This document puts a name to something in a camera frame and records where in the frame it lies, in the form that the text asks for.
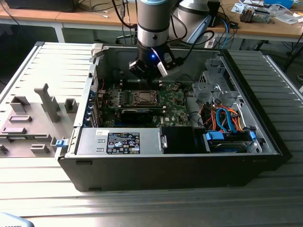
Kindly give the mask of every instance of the desk leg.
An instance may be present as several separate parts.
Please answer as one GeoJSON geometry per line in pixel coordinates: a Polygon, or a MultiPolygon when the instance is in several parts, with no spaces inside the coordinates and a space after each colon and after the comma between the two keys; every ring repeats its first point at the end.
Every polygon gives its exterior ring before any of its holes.
{"type": "Polygon", "coordinates": [[[63,31],[62,31],[62,29],[63,29],[62,23],[53,23],[52,26],[55,29],[55,32],[56,32],[56,35],[58,38],[58,42],[65,43],[63,31]]]}

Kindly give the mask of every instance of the wooden desk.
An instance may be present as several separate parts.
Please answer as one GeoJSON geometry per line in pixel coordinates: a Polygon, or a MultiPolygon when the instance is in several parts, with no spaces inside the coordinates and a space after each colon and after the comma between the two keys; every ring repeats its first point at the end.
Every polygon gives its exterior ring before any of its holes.
{"type": "MultiPolygon", "coordinates": [[[[55,29],[58,41],[64,43],[62,28],[80,28],[80,29],[96,29],[96,30],[118,30],[121,31],[122,26],[113,8],[108,9],[108,13],[98,12],[107,15],[108,18],[97,15],[93,12],[84,11],[78,8],[74,13],[55,12],[47,10],[29,10],[29,9],[10,9],[6,2],[2,0],[7,11],[21,24],[33,26],[51,26],[55,29]]],[[[91,4],[106,3],[108,0],[91,0],[91,4]]],[[[242,23],[240,15],[230,12],[237,0],[222,0],[223,8],[230,20],[239,23],[239,29],[235,35],[236,38],[257,39],[257,40],[275,40],[296,42],[300,37],[303,28],[302,23],[289,25],[275,18],[271,18],[268,24],[263,23],[242,23]]],[[[111,7],[112,4],[105,4],[95,9],[105,9],[111,7]]],[[[90,10],[89,2],[86,0],[81,7],[90,10]]],[[[303,10],[303,6],[292,10],[303,10]]],[[[135,4],[129,4],[131,23],[136,23],[135,4]]],[[[125,13],[125,22],[128,23],[127,12],[125,13]]],[[[0,6],[0,23],[15,24],[9,15],[0,6]]],[[[218,25],[210,28],[217,35],[224,32],[224,27],[218,25]]]]}
{"type": "MultiPolygon", "coordinates": [[[[95,4],[98,4],[98,3],[106,3],[106,2],[109,2],[109,0],[91,0],[92,5],[95,5],[95,4]]],[[[101,5],[99,7],[96,7],[94,10],[106,9],[106,8],[109,8],[109,7],[112,7],[112,6],[113,6],[113,4],[110,3],[110,4],[101,5]]],[[[137,14],[136,14],[136,9],[135,9],[135,4],[134,3],[129,3],[128,6],[129,6],[129,14],[130,14],[131,23],[132,24],[137,23],[137,14]]],[[[83,9],[86,9],[87,11],[91,11],[88,2],[82,3],[81,7],[83,9]]],[[[61,12],[57,16],[56,21],[60,22],[60,23],[122,26],[118,16],[116,15],[116,12],[115,12],[114,8],[108,9],[107,10],[108,13],[98,12],[99,14],[107,15],[108,18],[102,17],[102,16],[97,15],[93,12],[87,12],[87,11],[83,11],[82,9],[78,8],[73,13],[61,12]]],[[[125,12],[124,21],[129,24],[128,16],[127,16],[127,10],[125,12]]]]}
{"type": "MultiPolygon", "coordinates": [[[[5,0],[2,0],[2,4],[7,12],[12,15],[15,20],[27,20],[27,21],[44,21],[44,22],[56,22],[56,18],[59,15],[59,11],[48,10],[34,10],[34,9],[10,9],[5,0]]],[[[9,19],[11,17],[5,12],[0,5],[0,19],[9,19]]]]}
{"type": "MultiPolygon", "coordinates": [[[[243,23],[240,22],[240,15],[238,13],[232,13],[232,6],[238,2],[237,0],[222,0],[224,11],[226,15],[230,18],[231,21],[239,23],[239,28],[237,31],[238,36],[240,35],[256,35],[256,36],[265,36],[274,38],[295,38],[298,39],[302,34],[302,23],[295,23],[293,25],[289,25],[280,20],[272,17],[268,24],[264,23],[243,23]]],[[[303,6],[296,6],[291,8],[291,10],[303,10],[303,6]]]]}

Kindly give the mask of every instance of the white cable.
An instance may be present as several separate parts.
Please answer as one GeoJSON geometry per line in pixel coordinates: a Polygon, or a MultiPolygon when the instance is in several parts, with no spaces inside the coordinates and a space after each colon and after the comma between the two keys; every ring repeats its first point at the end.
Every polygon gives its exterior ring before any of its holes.
{"type": "Polygon", "coordinates": [[[99,15],[99,16],[103,16],[103,17],[105,17],[105,18],[108,18],[107,15],[99,14],[99,13],[96,13],[96,12],[93,12],[93,13],[94,13],[94,14],[97,14],[97,15],[99,15]]]}

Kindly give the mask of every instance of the metal workbench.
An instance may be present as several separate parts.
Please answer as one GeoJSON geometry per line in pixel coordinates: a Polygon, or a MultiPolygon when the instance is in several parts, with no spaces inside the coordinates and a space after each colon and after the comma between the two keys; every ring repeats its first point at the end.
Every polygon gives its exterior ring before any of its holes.
{"type": "MultiPolygon", "coordinates": [[[[89,44],[35,46],[0,101],[22,83],[30,64],[49,61],[48,54],[66,54],[69,58],[61,65],[88,65],[88,50],[89,44]]],[[[65,89],[70,91],[68,83],[62,93],[53,94],[57,100],[77,99],[80,90],[68,95],[65,89]]],[[[245,187],[231,188],[79,192],[53,157],[0,158],[0,211],[24,217],[36,227],[303,226],[303,142],[288,141],[295,145],[290,147],[294,157],[287,164],[262,173],[245,187]]]]}

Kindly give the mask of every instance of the floor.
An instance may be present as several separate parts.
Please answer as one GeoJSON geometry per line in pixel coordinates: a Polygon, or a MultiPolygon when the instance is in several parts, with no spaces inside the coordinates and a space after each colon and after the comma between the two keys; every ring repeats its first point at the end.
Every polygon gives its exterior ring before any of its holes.
{"type": "MultiPolygon", "coordinates": [[[[9,82],[36,41],[57,42],[54,30],[49,27],[12,26],[11,29],[13,35],[9,36],[4,33],[0,36],[0,91],[5,87],[4,84],[9,82]]],[[[65,29],[64,37],[66,42],[69,43],[94,43],[94,39],[100,39],[106,43],[108,40],[113,40],[113,37],[122,35],[120,33],[118,31],[107,31],[107,35],[104,36],[104,31],[93,33],[92,30],[87,29],[65,29]]],[[[233,46],[239,46],[237,43],[240,42],[242,40],[235,39],[233,46]]],[[[252,47],[254,43],[253,40],[246,40],[242,43],[241,49],[246,50],[252,47]]],[[[286,52],[289,51],[281,42],[274,41],[263,44],[260,50],[263,54],[270,55],[279,67],[283,67],[287,60],[286,52]]],[[[303,72],[302,60],[303,56],[297,58],[286,72],[298,88],[301,87],[301,84],[296,80],[296,77],[303,72]]]]}

